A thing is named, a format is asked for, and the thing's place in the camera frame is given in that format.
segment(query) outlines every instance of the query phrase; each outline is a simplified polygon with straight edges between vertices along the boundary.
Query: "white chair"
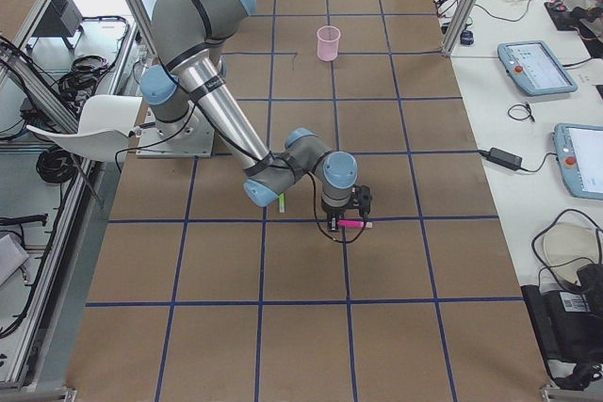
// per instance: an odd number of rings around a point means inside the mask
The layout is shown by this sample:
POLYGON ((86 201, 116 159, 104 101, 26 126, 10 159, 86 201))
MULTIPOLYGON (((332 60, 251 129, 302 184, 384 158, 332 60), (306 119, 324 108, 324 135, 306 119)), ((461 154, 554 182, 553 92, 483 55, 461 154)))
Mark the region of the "white chair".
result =
MULTIPOLYGON (((129 146, 128 134, 134 127, 141 102, 142 98, 135 96, 98 94, 87 99, 82 107, 76 134, 57 134, 30 125, 27 129, 51 139, 71 154, 73 163, 102 209, 104 203, 82 170, 77 156, 97 162, 114 162, 115 154, 129 146)), ((126 153, 118 154, 117 161, 123 163, 125 156, 126 153)))

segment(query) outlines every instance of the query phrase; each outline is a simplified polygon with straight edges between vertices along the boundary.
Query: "white table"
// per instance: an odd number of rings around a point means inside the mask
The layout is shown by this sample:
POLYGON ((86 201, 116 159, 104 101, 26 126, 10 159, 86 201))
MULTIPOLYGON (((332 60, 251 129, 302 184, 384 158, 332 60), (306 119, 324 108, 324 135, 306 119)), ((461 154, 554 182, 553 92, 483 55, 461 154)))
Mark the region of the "white table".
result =
MULTIPOLYGON (((497 58, 455 57, 452 63, 478 147, 521 155, 524 168, 536 169, 546 153, 555 152, 552 132, 557 123, 603 124, 603 100, 595 89, 603 84, 601 60, 570 72, 578 91, 545 97, 523 95, 497 58), (526 101, 536 122, 507 117, 511 105, 526 101)), ((553 157, 535 174, 512 172, 485 160, 484 168, 520 284, 537 282, 539 266, 530 242, 560 211, 574 207, 603 219, 603 202, 569 194, 553 157)), ((563 220, 587 226, 578 217, 563 220)))
MULTIPOLYGON (((519 22, 510 23, 488 16, 482 9, 474 7, 470 18, 473 24, 469 26, 474 34, 475 44, 462 46, 457 44, 453 56, 497 56, 497 46, 502 42, 524 40, 543 40, 559 57, 573 58, 575 61, 587 58, 588 52, 581 43, 577 33, 558 31, 544 7, 547 0, 533 0, 526 16, 519 22)), ((477 4, 485 7, 492 14, 504 18, 519 18, 525 11, 528 1, 512 3, 506 0, 478 0, 477 4)))

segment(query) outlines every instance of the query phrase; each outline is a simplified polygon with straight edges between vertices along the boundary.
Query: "pink plastic cup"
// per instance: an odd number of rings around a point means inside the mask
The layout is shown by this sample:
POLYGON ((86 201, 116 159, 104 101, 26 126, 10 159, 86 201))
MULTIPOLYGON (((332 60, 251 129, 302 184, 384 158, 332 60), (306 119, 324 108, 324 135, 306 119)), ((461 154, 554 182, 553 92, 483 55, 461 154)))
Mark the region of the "pink plastic cup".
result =
POLYGON ((332 61, 337 58, 339 39, 341 32, 337 27, 324 25, 317 32, 318 50, 317 55, 322 61, 332 61))

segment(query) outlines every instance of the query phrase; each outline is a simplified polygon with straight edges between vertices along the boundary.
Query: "green marker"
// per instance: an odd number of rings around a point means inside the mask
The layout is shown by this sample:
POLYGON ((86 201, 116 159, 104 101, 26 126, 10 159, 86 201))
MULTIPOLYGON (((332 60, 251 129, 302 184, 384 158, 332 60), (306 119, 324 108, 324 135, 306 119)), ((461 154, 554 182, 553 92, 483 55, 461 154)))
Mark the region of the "green marker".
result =
POLYGON ((285 213, 285 194, 279 195, 279 214, 285 213))

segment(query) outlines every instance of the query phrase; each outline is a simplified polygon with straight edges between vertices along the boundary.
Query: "marker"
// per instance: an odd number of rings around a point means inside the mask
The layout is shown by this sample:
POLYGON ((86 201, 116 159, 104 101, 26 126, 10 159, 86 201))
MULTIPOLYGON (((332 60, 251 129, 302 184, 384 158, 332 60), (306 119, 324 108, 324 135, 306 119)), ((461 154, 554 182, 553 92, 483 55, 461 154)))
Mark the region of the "marker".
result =
POLYGON ((285 213, 285 194, 279 195, 279 214, 285 213))
MULTIPOLYGON (((361 220, 338 220, 337 225, 343 226, 344 228, 362 228, 365 224, 364 221, 361 220)), ((366 228, 370 229, 373 227, 372 221, 368 221, 366 228)))

